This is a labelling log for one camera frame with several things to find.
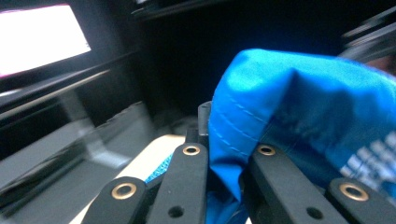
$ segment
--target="bolt hole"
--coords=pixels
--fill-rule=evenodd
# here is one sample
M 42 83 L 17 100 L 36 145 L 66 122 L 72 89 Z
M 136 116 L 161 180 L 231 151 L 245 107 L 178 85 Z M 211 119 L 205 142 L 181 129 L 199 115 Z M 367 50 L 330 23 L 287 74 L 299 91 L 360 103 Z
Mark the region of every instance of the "bolt hole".
M 306 213 L 314 219 L 323 219 L 323 214 L 317 208 L 308 207 Z
M 261 148 L 260 148 L 260 151 L 261 151 L 261 152 L 264 152 L 264 153 L 270 153 L 270 152 L 272 152 L 273 150 L 272 150 L 271 148 L 269 148 L 269 147 L 261 147 Z
M 123 186 L 123 187 L 121 187 L 121 188 L 119 188 L 119 189 L 117 190 L 117 193 L 118 193 L 119 195 L 125 195 L 125 194 L 131 192 L 131 190 L 132 190 L 132 188 L 129 187 L 129 186 Z
M 346 192 L 350 193 L 351 195 L 354 195 L 356 197 L 361 197 L 362 193 L 360 191 L 358 191 L 355 188 L 351 188 L 351 187 L 346 187 Z
M 197 149 L 195 149 L 195 148 L 193 148 L 193 147 L 188 147 L 188 148 L 186 149 L 186 151 L 187 151 L 187 152 L 190 152 L 190 153 L 194 153 L 194 152 L 197 151 Z
M 264 156 L 273 156 L 273 155 L 275 155 L 275 150 L 272 147 L 266 146 L 266 145 L 259 146 L 258 147 L 258 151 Z
M 183 213 L 184 213 L 184 209 L 180 206 L 174 206 L 168 211 L 169 217 L 172 218 L 182 217 Z
M 188 156 L 195 156 L 200 152 L 200 148 L 198 147 L 185 147 L 183 148 L 183 153 Z

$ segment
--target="blue cloth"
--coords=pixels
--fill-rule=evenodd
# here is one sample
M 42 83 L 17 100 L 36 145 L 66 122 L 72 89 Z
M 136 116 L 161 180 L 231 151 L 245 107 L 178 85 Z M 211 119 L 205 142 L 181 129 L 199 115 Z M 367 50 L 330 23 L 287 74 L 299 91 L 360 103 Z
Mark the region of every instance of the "blue cloth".
M 254 148 L 273 143 L 326 187 L 340 174 L 395 197 L 396 84 L 339 58 L 252 49 L 222 77 L 209 119 L 210 168 L 228 192 L 209 192 L 206 223 L 227 223 Z

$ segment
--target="white surface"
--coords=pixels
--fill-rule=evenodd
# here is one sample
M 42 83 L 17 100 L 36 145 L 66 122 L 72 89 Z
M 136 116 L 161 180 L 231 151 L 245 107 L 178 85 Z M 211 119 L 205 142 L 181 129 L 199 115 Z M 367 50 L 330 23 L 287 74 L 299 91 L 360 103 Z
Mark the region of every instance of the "white surface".
M 68 5 L 0 13 L 0 77 L 90 50 Z

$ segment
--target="black plastic part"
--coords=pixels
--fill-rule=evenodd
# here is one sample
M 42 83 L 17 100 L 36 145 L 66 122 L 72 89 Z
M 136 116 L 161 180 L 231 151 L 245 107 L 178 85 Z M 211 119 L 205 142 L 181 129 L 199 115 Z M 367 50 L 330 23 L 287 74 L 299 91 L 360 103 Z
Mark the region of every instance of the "black plastic part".
M 369 196 L 368 200 L 356 201 L 347 197 L 340 186 L 349 183 L 363 189 Z M 325 195 L 349 223 L 396 223 L 396 209 L 382 195 L 357 180 L 334 179 Z
M 287 155 L 255 150 L 243 175 L 252 223 L 347 223 Z
M 136 192 L 130 198 L 118 200 L 113 198 L 111 191 L 119 184 L 132 183 Z M 129 224 L 144 223 L 144 214 L 148 207 L 142 206 L 146 197 L 146 184 L 134 177 L 121 177 L 108 183 L 93 201 L 82 220 L 82 224 Z
M 195 147 L 200 150 L 196 155 L 183 152 L 185 148 Z M 179 146 L 163 178 L 148 224 L 205 223 L 207 166 L 204 146 L 193 143 Z
M 209 116 L 212 102 L 208 101 L 198 106 L 198 142 L 209 148 Z

